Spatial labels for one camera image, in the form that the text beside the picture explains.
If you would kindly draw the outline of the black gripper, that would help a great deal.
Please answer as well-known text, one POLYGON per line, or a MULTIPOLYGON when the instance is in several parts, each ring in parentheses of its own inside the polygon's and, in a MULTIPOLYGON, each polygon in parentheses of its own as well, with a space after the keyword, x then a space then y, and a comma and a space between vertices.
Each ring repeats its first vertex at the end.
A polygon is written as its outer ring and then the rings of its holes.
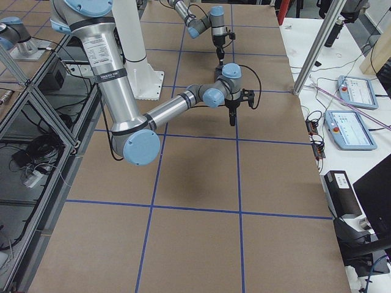
POLYGON ((216 47, 217 58, 219 59, 219 66, 224 65, 224 46, 225 46, 225 35, 212 35, 213 45, 216 47))
POLYGON ((241 101, 239 99, 225 99, 225 106, 228 109, 230 126, 236 126, 236 110, 239 108, 241 101))

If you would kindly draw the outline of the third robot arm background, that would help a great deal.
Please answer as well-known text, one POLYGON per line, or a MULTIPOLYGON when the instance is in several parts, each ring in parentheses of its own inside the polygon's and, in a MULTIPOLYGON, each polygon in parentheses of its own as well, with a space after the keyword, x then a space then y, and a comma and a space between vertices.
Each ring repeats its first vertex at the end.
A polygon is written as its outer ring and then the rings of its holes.
POLYGON ((25 43, 31 39, 30 33, 20 18, 9 16, 1 19, 1 46, 9 51, 17 43, 25 43))

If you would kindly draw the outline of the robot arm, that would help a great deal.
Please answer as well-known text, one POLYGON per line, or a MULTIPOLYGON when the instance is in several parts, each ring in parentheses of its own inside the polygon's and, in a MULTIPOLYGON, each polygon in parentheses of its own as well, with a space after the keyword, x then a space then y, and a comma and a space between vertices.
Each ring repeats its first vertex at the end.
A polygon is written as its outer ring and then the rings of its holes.
POLYGON ((51 1, 54 30, 80 39, 112 118, 112 149, 134 165, 147 165, 160 151, 156 129, 202 102, 208 107, 240 99, 241 69, 222 67, 212 84, 193 84, 175 98, 142 114, 137 106, 123 55, 146 58, 137 5, 134 1, 51 1))
POLYGON ((199 37, 202 33, 211 29, 211 38, 213 45, 216 47, 216 54, 219 61, 216 69, 221 70, 224 66, 226 38, 228 37, 231 40, 235 39, 235 34, 225 25, 223 6, 213 6, 208 13, 202 11, 204 16, 197 18, 190 11, 191 5, 187 5, 184 1, 175 0, 168 1, 167 3, 184 21, 192 39, 199 37))

